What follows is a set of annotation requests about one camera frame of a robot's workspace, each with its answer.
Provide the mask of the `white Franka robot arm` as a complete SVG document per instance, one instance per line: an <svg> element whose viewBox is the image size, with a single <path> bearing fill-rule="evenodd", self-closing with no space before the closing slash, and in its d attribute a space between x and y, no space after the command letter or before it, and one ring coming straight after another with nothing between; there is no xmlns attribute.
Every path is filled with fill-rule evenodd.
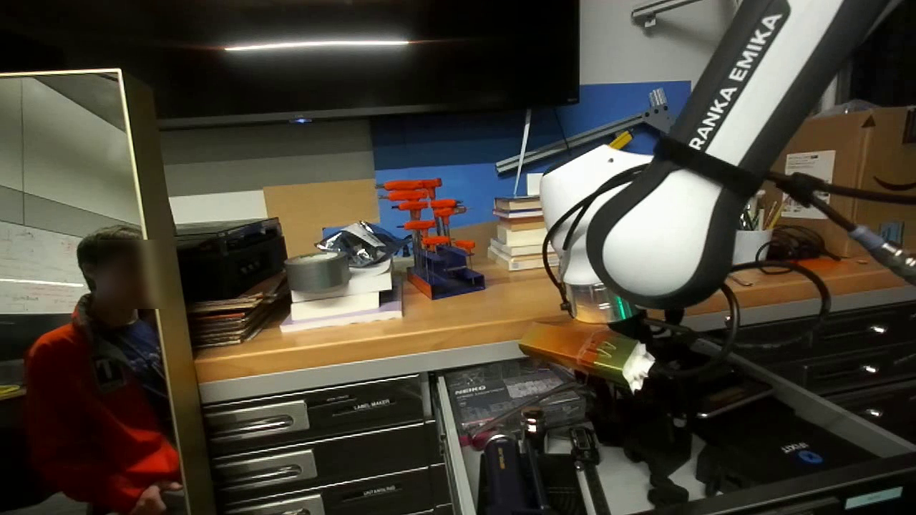
<svg viewBox="0 0 916 515"><path fill-rule="evenodd" d="M891 0L745 0L652 154L592 148L546 174L563 278L682 311L733 271L738 217Z"/></svg>

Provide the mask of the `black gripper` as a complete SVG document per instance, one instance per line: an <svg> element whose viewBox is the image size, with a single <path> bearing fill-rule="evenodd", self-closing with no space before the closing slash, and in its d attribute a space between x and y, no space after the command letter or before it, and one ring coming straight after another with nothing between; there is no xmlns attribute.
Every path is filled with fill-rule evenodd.
<svg viewBox="0 0 916 515"><path fill-rule="evenodd" d="M637 393L616 386L612 401L616 440L633 463L679 470L690 459L692 393L688 380L658 373Z"/></svg>

